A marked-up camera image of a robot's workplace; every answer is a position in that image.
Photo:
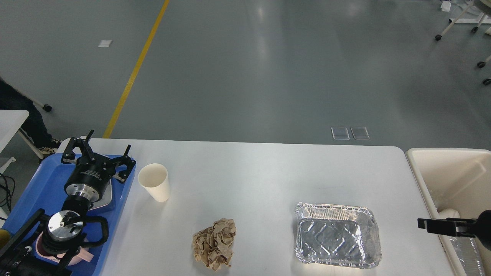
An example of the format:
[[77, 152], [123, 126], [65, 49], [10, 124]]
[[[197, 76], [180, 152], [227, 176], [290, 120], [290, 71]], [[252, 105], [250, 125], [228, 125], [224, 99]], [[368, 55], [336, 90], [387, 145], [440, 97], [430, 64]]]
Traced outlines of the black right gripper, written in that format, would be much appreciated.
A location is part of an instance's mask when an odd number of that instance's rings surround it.
[[417, 226], [420, 229], [425, 229], [428, 233], [451, 235], [453, 237], [477, 237], [484, 248], [491, 250], [491, 210], [483, 211], [477, 220], [418, 218]]

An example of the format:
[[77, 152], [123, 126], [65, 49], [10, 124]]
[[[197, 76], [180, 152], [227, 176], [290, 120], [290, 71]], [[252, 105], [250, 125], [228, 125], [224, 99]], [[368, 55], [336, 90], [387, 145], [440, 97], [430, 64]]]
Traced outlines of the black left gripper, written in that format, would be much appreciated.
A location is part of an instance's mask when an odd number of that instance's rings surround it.
[[[131, 145], [127, 145], [123, 155], [115, 158], [96, 155], [89, 145], [93, 133], [94, 130], [91, 130], [86, 138], [70, 138], [61, 157], [62, 164], [75, 164], [64, 186], [66, 194], [84, 197], [90, 203], [103, 198], [110, 178], [115, 178], [121, 184], [126, 183], [136, 166], [136, 160], [129, 156]], [[75, 148], [81, 152], [77, 159]]]

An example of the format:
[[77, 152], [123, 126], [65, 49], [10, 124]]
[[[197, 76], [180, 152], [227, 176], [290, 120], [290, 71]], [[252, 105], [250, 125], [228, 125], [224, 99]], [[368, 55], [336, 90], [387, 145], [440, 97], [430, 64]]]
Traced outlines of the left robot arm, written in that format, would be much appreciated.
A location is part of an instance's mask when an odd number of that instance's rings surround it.
[[130, 145], [102, 155], [70, 138], [47, 157], [3, 225], [2, 276], [98, 276], [134, 178]]

